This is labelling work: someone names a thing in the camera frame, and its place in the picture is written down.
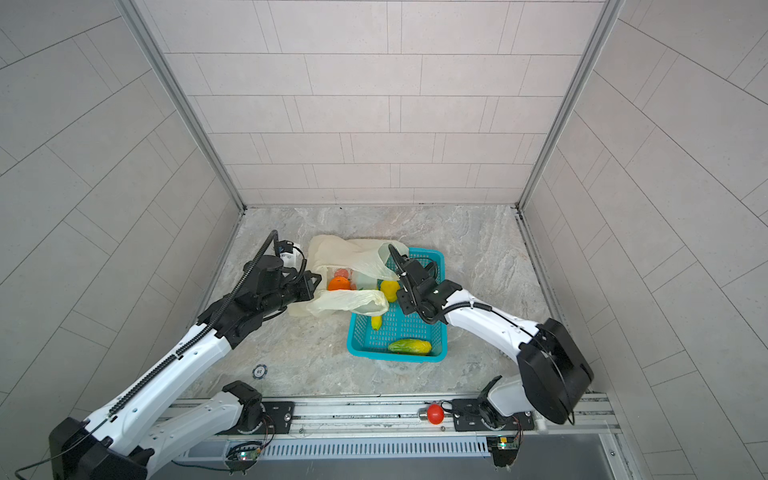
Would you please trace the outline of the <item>orange fruit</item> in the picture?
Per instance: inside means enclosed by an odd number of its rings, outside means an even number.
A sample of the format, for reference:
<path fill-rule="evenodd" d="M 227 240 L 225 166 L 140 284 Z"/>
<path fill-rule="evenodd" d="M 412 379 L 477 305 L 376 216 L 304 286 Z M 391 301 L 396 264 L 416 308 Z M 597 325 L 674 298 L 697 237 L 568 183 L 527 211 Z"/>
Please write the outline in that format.
<path fill-rule="evenodd" d="M 333 277 L 327 285 L 328 291 L 349 291 L 354 290 L 354 287 L 352 286 L 351 281 L 347 277 L 343 276 L 335 276 Z"/>

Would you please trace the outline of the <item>yellow lemon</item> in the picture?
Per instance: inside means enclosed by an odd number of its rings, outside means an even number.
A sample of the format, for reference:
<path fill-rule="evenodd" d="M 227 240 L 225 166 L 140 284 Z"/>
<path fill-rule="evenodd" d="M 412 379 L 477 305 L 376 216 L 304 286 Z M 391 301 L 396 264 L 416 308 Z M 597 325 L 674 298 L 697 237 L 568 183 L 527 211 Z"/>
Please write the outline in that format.
<path fill-rule="evenodd" d="M 398 299 L 398 291 L 401 286 L 397 281 L 384 280 L 380 283 L 379 290 L 384 294 L 389 303 L 394 303 Z"/>

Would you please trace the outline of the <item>green cucumber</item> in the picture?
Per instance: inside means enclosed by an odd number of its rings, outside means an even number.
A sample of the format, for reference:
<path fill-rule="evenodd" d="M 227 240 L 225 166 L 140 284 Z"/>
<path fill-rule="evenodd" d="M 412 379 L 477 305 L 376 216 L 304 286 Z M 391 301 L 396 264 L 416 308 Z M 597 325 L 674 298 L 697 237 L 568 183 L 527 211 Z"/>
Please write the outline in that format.
<path fill-rule="evenodd" d="M 401 339 L 388 345 L 387 350 L 401 355 L 427 355 L 432 350 L 432 344 L 419 339 Z"/>

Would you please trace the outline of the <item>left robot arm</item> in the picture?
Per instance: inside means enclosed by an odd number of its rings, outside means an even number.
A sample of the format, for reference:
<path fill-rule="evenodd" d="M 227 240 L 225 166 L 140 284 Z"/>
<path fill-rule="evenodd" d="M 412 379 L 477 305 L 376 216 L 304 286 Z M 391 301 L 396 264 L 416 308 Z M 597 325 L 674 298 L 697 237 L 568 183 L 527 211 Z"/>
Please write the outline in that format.
<path fill-rule="evenodd" d="M 84 420 L 67 418 L 49 435 L 55 479 L 147 479 L 184 451 L 232 428 L 251 432 L 261 395 L 242 381 L 226 385 L 192 411 L 159 423 L 199 376 L 264 322 L 313 299 L 322 277 L 304 252 L 272 231 L 227 295 L 197 318 L 180 343 L 130 387 Z"/>

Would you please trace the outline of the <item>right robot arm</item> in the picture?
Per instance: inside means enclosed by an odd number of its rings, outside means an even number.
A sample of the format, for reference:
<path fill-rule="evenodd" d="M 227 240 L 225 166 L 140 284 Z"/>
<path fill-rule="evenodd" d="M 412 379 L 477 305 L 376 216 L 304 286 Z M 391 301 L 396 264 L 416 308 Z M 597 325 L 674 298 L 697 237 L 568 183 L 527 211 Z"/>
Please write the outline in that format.
<path fill-rule="evenodd" d="M 398 303 L 427 324 L 464 329 L 515 361 L 519 376 L 497 377 L 481 391 L 477 415 L 500 429 L 517 413 L 537 412 L 555 424 L 575 421 L 574 410 L 594 379 L 565 326 L 549 318 L 537 323 L 515 317 L 473 296 L 461 285 L 439 281 L 433 269 L 389 245 L 401 290 Z"/>

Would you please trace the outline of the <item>cream plastic bag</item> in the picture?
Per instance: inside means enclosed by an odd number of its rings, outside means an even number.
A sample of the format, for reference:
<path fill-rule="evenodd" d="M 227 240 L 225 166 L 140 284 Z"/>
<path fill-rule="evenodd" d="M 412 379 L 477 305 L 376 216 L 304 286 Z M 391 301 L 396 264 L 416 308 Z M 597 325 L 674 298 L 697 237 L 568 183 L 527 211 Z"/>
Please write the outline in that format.
<path fill-rule="evenodd" d="M 314 298 L 287 307 L 294 317 L 324 317 L 337 312 L 349 312 L 364 316 L 380 316 L 386 313 L 390 303 L 379 290 L 384 280 L 396 281 L 398 275 L 387 266 L 389 248 L 394 247 L 407 256 L 409 248 L 395 240 L 350 239 L 334 235 L 318 235 L 308 247 L 308 269 L 322 276 Z M 328 291 L 328 282 L 337 269 L 348 269 L 354 290 Z"/>

